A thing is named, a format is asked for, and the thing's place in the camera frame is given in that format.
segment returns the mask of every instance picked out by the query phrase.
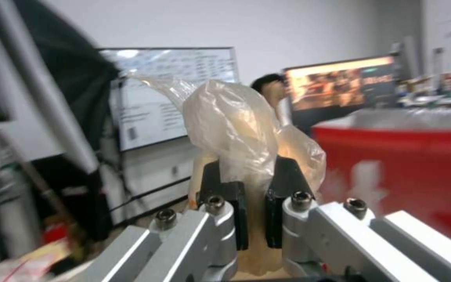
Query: red container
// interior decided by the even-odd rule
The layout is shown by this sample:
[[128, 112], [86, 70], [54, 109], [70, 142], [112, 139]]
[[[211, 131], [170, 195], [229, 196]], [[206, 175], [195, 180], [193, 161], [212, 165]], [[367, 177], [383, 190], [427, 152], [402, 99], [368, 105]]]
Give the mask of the red container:
[[382, 214], [405, 210], [451, 238], [451, 131], [377, 130], [313, 127], [327, 154], [325, 202], [343, 201], [352, 189], [352, 168], [363, 160], [380, 162], [378, 202]]

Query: monitor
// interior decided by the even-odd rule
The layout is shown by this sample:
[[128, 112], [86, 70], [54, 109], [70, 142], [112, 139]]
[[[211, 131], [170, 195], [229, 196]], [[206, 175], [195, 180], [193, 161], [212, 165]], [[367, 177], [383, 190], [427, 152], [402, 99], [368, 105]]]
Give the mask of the monitor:
[[393, 65], [392, 56], [382, 56], [285, 69], [293, 124], [310, 135], [321, 121], [395, 106]]

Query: translucent plastic bag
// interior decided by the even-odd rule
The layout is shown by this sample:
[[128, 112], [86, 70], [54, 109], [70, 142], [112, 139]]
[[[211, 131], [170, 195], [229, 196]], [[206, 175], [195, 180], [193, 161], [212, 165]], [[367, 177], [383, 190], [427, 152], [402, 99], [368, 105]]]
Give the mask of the translucent plastic bag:
[[[279, 269], [280, 250], [268, 248], [265, 242], [263, 206], [277, 154], [297, 160], [317, 191], [324, 178], [324, 152], [295, 127], [280, 128], [274, 110], [247, 86], [210, 80], [196, 88], [178, 79], [138, 79], [166, 95], [182, 110], [191, 142], [203, 150], [193, 167], [190, 206], [195, 208], [204, 166], [218, 158], [222, 182], [245, 184], [249, 248], [238, 254], [240, 271], [263, 275]], [[278, 142], [283, 146], [281, 151]]]
[[278, 154], [297, 161], [314, 195], [325, 178], [326, 154], [316, 141], [293, 125], [286, 125], [278, 131]]

